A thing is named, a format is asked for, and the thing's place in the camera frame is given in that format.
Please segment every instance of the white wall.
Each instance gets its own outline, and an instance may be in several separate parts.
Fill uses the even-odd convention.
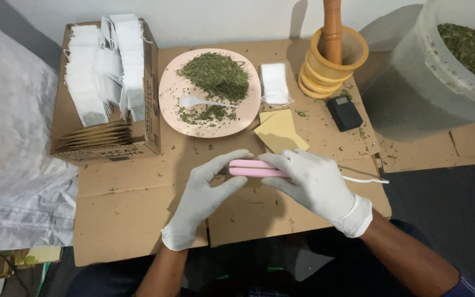
[[[343,0],[343,24],[357,31],[377,18],[426,0]],[[102,15],[143,17],[160,48],[311,36],[323,26],[322,0],[7,0],[33,27],[62,44],[67,23]]]

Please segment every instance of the white plastic spoon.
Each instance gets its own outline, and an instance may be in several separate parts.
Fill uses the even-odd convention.
[[[212,105],[221,105],[221,106],[227,106],[227,107],[237,107],[236,105],[202,100],[190,94],[184,95],[183,97],[181,97],[179,99],[179,104],[183,107],[191,107],[197,104],[212,104]]]

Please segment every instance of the plastic container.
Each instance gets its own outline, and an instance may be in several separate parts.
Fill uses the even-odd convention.
[[[475,75],[446,48],[437,25],[475,29],[475,1],[429,0],[362,100],[373,128],[409,142],[475,122]]]
[[[369,51],[364,38],[355,30],[342,26],[342,65],[326,60],[319,48],[324,48],[322,30],[318,29],[311,39],[305,62],[300,69],[298,85],[309,97],[325,99],[353,75],[355,69],[366,61]]]

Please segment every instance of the white glove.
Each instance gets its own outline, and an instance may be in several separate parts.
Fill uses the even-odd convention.
[[[347,237],[364,234],[373,219],[372,203],[349,191],[335,160],[300,149],[296,152],[284,150],[279,155],[266,153],[259,155],[258,159],[286,172],[293,181],[263,178],[262,183],[273,186],[329,220]]]
[[[248,150],[237,150],[220,155],[190,172],[181,202],[174,216],[161,230],[162,242],[173,251],[192,246],[197,227],[223,203],[247,183],[246,177],[233,177],[222,185],[210,187],[215,175],[236,159],[252,159]]]

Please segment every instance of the person's right hand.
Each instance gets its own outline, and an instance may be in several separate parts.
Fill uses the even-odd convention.
[[[281,154],[265,153],[258,159],[286,172],[283,178],[263,178],[261,182],[289,195],[313,213],[329,220],[347,237],[359,237],[372,221],[372,203],[351,193],[336,162],[300,149]]]

